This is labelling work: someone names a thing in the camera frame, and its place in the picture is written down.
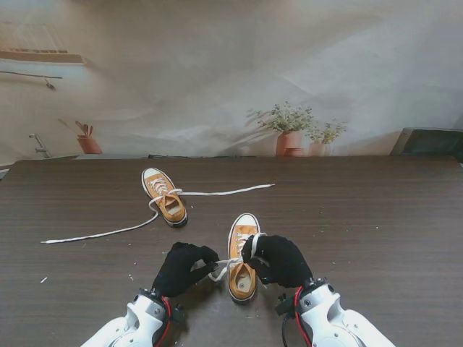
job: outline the dark wood tabletop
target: dark wood tabletop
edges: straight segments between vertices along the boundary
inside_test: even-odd
[[[115,236],[40,243],[149,219],[140,183],[147,167],[186,192],[276,186],[184,197],[190,219],[181,229],[158,218]],[[294,241],[342,306],[365,315],[396,346],[463,341],[463,168],[453,159],[185,158],[12,166],[0,182],[0,346],[80,346],[125,315],[174,242],[205,244],[226,259],[229,229],[241,213],[256,215],[262,232]],[[256,300],[237,306],[226,282],[204,280],[174,300],[189,327],[172,330],[164,345],[282,346],[273,306],[283,292],[294,293],[259,283]],[[287,336],[290,347],[304,345],[294,321]]]

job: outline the terracotta pot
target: terracotta pot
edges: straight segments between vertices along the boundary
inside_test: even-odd
[[[98,146],[98,143],[96,143],[96,141],[92,137],[79,137],[77,141],[79,141],[80,147],[82,147],[82,150],[85,154],[102,153],[100,146]]]
[[[304,148],[287,148],[284,151],[285,157],[303,157],[304,155]]]
[[[325,145],[324,143],[311,143],[309,146],[309,157],[329,157],[330,154],[330,145]]]
[[[282,157],[287,148],[301,147],[301,134],[299,132],[282,132],[276,140],[276,157]]]

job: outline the wall faucet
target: wall faucet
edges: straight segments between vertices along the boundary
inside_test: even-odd
[[[51,158],[50,152],[47,151],[47,149],[45,148],[45,146],[42,143],[42,140],[40,139],[40,137],[37,134],[29,134],[29,138],[30,139],[35,139],[35,141],[37,141],[37,143],[38,143],[39,147],[35,149],[36,153],[42,153],[42,155],[43,155],[43,157],[45,159]]]

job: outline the canvas shoe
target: canvas shoe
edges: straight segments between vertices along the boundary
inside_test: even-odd
[[[142,173],[142,184],[148,196],[155,200],[167,224],[179,228],[187,224],[188,216],[172,180],[157,168],[147,168]]]
[[[251,300],[256,290],[256,274],[248,265],[242,262],[241,251],[246,240],[251,235],[260,233],[259,222],[254,215],[243,213],[231,226],[229,234],[229,259],[238,259],[229,270],[229,292],[237,303]]]

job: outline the black glove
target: black glove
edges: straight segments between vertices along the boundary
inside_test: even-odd
[[[281,236],[259,237],[255,256],[265,260],[267,266],[254,257],[250,259],[252,239],[253,236],[243,246],[242,257],[255,270],[263,284],[277,283],[286,288],[295,288],[312,278],[312,271],[292,241]]]
[[[192,271],[198,260],[203,260],[205,265]],[[167,254],[153,288],[162,296],[178,296],[212,273],[218,267],[215,262],[218,262],[218,255],[209,247],[177,242]]]

